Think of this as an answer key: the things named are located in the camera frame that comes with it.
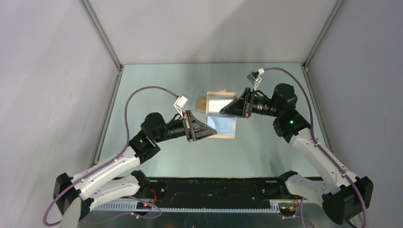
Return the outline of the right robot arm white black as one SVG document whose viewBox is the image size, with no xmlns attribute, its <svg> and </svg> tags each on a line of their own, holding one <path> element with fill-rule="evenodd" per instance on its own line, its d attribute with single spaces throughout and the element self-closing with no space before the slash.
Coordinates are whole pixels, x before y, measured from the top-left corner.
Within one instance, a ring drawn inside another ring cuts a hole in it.
<svg viewBox="0 0 403 228">
<path fill-rule="evenodd" d="M 306 198 L 342 225 L 369 208 L 374 184 L 367 176 L 360 178 L 349 170 L 312 135 L 312 127 L 296 110 L 296 103 L 294 87 L 289 84 L 278 84 L 271 98 L 246 87 L 239 98 L 220 109 L 220 114 L 274 117 L 277 136 L 298 149 L 322 178 L 322 182 L 314 181 L 288 171 L 278 178 L 277 194 L 284 199 L 292 195 Z"/>
</svg>

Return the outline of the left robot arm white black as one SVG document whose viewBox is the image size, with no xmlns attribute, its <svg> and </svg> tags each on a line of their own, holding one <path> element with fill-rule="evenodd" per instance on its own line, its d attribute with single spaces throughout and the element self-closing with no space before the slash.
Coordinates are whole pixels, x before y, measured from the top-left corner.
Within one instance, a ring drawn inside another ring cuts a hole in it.
<svg viewBox="0 0 403 228">
<path fill-rule="evenodd" d="M 140 127 L 141 130 L 121 152 L 80 174 L 69 176 L 62 173 L 57 177 L 53 198 L 61 214 L 76 199 L 81 203 L 79 219 L 83 219 L 96 207 L 118 198 L 148 196 L 150 182 L 142 171 L 134 168 L 161 150 L 157 145 L 159 142 L 179 137 L 195 142 L 217 134 L 189 110 L 168 123 L 160 113 L 150 113 Z"/>
</svg>

